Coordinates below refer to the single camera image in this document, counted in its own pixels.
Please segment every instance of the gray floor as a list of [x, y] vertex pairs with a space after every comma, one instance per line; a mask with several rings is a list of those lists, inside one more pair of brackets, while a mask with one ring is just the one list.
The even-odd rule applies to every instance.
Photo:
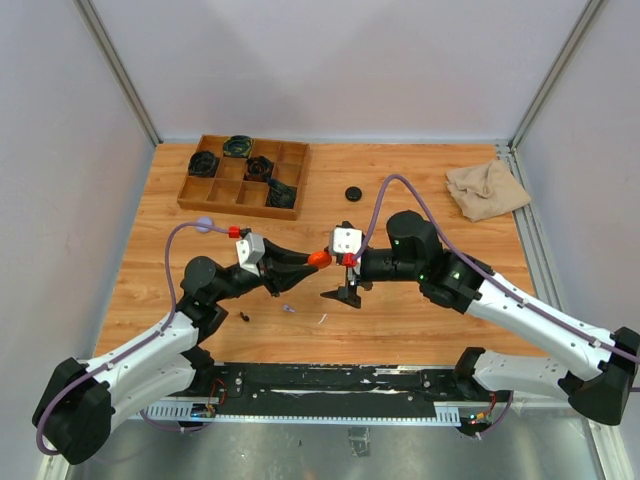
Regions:
[[565, 412], [510, 412], [483, 441], [451, 427], [374, 426], [370, 456], [353, 456], [336, 425], [214, 424], [180, 435], [129, 420], [69, 480], [601, 479], [591, 436]]

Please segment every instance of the black cable coil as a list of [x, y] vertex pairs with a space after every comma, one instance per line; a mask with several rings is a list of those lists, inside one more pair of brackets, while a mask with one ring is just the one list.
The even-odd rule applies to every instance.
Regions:
[[218, 170], [220, 159], [212, 152], [196, 152], [189, 160], [189, 175], [194, 177], [213, 177]]

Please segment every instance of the orange object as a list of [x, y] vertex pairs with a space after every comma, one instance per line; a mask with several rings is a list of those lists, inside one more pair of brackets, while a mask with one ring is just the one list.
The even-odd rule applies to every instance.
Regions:
[[321, 250], [320, 252], [314, 252], [309, 255], [307, 263], [318, 268], [328, 267], [329, 265], [331, 265], [331, 255], [329, 254], [329, 252], [325, 252], [324, 250]]

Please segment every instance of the small black piece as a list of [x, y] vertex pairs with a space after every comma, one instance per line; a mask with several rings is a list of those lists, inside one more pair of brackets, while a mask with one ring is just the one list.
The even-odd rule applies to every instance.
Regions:
[[275, 178], [269, 179], [267, 184], [269, 185], [267, 207], [293, 208], [296, 203], [295, 187], [289, 187]]
[[273, 162], [262, 155], [247, 159], [244, 179], [250, 182], [266, 182], [273, 174]]
[[347, 200], [350, 202], [357, 202], [362, 198], [362, 190], [358, 187], [349, 187], [345, 190], [344, 196], [347, 197]]
[[253, 139], [246, 135], [234, 135], [229, 137], [222, 150], [225, 157], [249, 158], [251, 148], [253, 147]]
[[212, 152], [203, 150], [196, 152], [189, 160], [189, 175], [193, 177], [213, 177], [218, 170], [220, 159]]

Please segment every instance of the red clip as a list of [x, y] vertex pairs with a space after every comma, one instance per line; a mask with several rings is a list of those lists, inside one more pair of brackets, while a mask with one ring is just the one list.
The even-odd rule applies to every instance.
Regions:
[[342, 256], [342, 265], [345, 267], [355, 267], [358, 265], [358, 261], [354, 258], [353, 253], [345, 253]]
[[240, 227], [229, 227], [229, 238], [240, 238]]

